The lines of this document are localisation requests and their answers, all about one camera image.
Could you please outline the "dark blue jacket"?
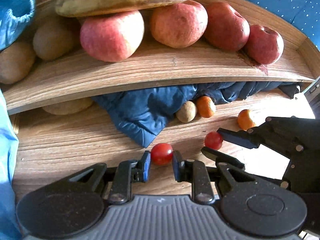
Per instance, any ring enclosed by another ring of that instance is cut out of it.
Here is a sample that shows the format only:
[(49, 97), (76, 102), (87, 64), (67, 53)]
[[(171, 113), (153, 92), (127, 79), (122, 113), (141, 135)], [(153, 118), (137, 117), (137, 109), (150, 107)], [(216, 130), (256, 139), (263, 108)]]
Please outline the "dark blue jacket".
[(187, 101), (208, 96), (221, 105), (275, 88), (292, 98), (301, 87), (301, 83), (281, 81), (196, 83), (103, 94), (92, 100), (107, 111), (118, 131), (147, 148)]

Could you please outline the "blue shoe cover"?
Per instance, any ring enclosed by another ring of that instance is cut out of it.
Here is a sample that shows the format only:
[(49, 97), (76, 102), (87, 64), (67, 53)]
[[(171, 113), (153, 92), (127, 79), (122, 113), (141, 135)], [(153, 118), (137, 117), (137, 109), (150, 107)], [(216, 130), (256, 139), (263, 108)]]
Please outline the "blue shoe cover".
[(1, 0), (1, 50), (8, 48), (31, 24), (36, 0)]

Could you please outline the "pale red apple left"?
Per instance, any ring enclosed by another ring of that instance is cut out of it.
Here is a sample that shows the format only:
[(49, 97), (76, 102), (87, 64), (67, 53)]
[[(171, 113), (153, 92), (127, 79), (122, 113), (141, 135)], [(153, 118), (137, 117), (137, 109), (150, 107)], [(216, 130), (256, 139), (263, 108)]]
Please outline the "pale red apple left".
[(144, 36), (144, 20), (138, 10), (113, 16), (87, 18), (80, 30), (80, 43), (91, 57), (104, 62), (129, 58)]

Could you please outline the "curved wooden shelf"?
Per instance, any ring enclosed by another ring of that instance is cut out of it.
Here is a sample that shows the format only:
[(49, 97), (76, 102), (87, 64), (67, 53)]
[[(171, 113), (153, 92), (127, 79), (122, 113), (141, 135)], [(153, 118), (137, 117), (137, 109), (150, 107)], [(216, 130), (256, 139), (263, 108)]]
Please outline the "curved wooden shelf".
[(216, 49), (204, 39), (174, 49), (158, 43), (146, 31), (136, 52), (121, 62), (96, 60), (81, 48), (54, 61), (36, 62), (23, 80), (1, 87), (8, 113), (149, 87), (224, 81), (312, 82), (319, 77), (319, 50), (284, 19), (246, 0), (195, 1), (204, 5), (226, 2), (250, 24), (276, 30), (285, 44), (281, 58), (259, 67), (245, 54)]

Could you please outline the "light blue striped garment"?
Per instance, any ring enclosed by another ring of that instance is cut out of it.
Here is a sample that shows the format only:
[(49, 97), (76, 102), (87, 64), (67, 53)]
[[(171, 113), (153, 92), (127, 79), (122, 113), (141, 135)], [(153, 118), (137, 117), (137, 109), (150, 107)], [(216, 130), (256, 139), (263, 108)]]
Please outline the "light blue striped garment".
[(16, 219), (15, 193), (12, 188), (18, 144), (4, 96), (1, 95), (1, 239), (22, 238)]

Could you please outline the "red apple right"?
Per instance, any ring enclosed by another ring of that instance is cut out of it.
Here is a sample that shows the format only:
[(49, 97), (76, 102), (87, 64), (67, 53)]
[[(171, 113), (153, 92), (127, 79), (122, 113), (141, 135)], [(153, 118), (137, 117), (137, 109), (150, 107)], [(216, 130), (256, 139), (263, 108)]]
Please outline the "red apple right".
[(271, 28), (251, 25), (244, 51), (259, 64), (272, 64), (283, 54), (284, 40), (280, 33)]

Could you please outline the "right kiwi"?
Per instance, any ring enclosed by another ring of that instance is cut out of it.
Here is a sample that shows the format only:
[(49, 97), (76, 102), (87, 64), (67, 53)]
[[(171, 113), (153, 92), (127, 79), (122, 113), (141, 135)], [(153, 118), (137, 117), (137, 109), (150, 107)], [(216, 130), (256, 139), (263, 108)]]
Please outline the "right kiwi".
[(79, 42), (80, 25), (77, 20), (53, 18), (41, 25), (33, 38), (36, 55), (52, 61), (72, 50)]

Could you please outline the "small orange mandarin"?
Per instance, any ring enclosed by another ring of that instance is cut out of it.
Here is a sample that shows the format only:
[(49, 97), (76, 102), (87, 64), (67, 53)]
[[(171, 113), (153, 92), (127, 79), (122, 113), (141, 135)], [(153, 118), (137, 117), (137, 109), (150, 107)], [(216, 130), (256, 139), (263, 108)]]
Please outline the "small orange mandarin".
[(201, 96), (196, 100), (197, 112), (203, 118), (210, 118), (216, 112), (216, 106), (209, 96)]

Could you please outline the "cherry tomato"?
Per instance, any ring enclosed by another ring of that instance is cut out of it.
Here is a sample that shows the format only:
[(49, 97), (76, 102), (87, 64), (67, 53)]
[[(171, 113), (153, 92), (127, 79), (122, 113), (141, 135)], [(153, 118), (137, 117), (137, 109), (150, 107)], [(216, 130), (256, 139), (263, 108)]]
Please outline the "cherry tomato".
[(151, 149), (151, 161), (158, 166), (167, 165), (172, 161), (173, 148), (168, 143), (159, 143)]
[(214, 150), (219, 150), (222, 144), (223, 137), (217, 132), (209, 132), (204, 139), (204, 145)]

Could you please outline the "blue starry fabric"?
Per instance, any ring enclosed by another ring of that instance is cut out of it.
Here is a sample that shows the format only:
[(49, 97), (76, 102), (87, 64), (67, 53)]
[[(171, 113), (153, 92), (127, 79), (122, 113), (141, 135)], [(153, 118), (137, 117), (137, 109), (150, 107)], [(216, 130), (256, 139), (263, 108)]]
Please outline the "blue starry fabric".
[(286, 20), (319, 48), (319, 0), (247, 0)]

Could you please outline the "left kiwi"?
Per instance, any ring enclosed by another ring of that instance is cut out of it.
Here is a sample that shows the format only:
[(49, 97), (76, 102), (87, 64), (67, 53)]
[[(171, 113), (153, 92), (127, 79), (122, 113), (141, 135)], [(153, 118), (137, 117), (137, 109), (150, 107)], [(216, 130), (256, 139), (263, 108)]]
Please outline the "left kiwi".
[(1, 52), (1, 83), (10, 85), (25, 78), (35, 63), (33, 46), (15, 42)]

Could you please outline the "small tan kiwi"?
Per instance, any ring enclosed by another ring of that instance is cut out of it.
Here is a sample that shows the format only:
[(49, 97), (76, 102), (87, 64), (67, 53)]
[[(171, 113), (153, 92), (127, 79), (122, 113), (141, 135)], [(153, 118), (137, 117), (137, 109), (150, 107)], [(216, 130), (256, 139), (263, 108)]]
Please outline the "small tan kiwi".
[(180, 122), (188, 123), (194, 120), (197, 115), (197, 107), (192, 101), (186, 101), (176, 112), (176, 117)]

